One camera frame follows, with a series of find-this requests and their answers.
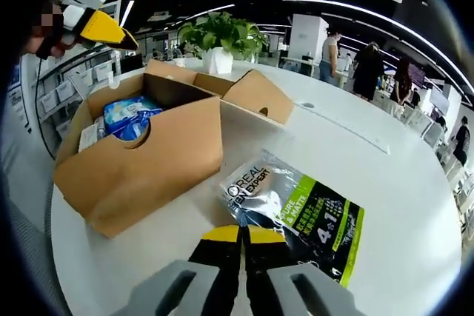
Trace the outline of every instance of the shelf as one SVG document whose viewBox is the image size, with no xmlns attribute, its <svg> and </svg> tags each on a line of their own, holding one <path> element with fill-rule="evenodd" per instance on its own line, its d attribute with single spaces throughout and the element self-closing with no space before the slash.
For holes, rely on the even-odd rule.
<svg viewBox="0 0 474 316">
<path fill-rule="evenodd" d="M 73 96 L 71 96 L 66 101 L 63 101 L 62 103 L 59 103 L 52 110 L 46 112 L 43 117 L 40 117 L 39 122 L 40 123 L 45 122 L 49 117 L 51 117 L 52 114 L 58 112 L 63 107 L 66 107 L 67 105 L 72 104 L 74 101 L 78 101 L 78 100 L 82 100 L 82 97 L 79 95 L 79 93 L 75 93 Z"/>
</svg>

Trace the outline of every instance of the round table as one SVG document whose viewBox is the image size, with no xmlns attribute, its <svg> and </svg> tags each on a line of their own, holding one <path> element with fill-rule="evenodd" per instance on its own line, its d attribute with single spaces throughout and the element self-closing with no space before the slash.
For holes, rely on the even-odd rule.
<svg viewBox="0 0 474 316">
<path fill-rule="evenodd" d="M 201 68 L 194 58 L 186 65 Z M 232 223 L 215 186 L 262 147 L 365 209 L 348 286 L 361 312 L 425 315 L 446 293 L 461 266 L 461 233 L 430 147 L 379 108 L 314 78 L 238 61 L 221 76 L 236 80 L 252 68 L 296 104 L 314 108 L 295 105 L 283 127 L 224 105 L 221 172 L 116 238 L 95 233 L 55 186 L 53 257 L 74 315 L 119 315 L 135 285 L 172 260 L 188 259 L 214 226 Z M 251 315 L 240 290 L 233 315 Z"/>
</svg>

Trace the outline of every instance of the cardboard box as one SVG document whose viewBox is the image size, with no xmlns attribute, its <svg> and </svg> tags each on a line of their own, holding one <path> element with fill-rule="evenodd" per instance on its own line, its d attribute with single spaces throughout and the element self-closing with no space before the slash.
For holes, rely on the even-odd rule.
<svg viewBox="0 0 474 316">
<path fill-rule="evenodd" d="M 166 110 L 133 142 L 113 135 L 78 153 L 81 131 L 105 105 L 138 95 Z M 284 123 L 293 103 L 262 74 L 236 83 L 158 61 L 144 74 L 93 93 L 78 108 L 56 158 L 53 180 L 95 230 L 113 237 L 219 171 L 220 97 Z"/>
<path fill-rule="evenodd" d="M 156 75 L 205 89 L 222 100 L 257 112 L 285 124 L 293 111 L 294 103 L 258 70 L 250 70 L 236 82 L 197 73 L 172 64 L 150 60 L 147 68 Z"/>
</svg>

